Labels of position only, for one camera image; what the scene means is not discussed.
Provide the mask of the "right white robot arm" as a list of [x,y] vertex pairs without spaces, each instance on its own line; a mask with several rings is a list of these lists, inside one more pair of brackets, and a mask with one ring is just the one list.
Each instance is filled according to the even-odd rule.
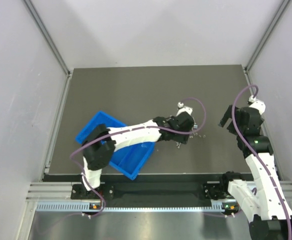
[[266,110],[263,101],[250,97],[246,107],[230,105],[219,126],[231,120],[227,130],[236,136],[237,146],[248,165],[255,190],[240,173],[222,175],[222,189],[234,197],[246,216],[253,240],[292,240],[292,209],[284,195],[269,138],[261,133]]

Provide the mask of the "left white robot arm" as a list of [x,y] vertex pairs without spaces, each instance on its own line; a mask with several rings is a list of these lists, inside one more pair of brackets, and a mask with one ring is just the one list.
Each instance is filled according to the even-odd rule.
[[194,126],[192,113],[191,107],[183,106],[178,109],[175,116],[168,118],[158,116],[137,125],[125,127],[98,125],[82,143],[84,188],[90,192],[100,186],[102,169],[110,163],[113,154],[121,149],[161,141],[186,144]]

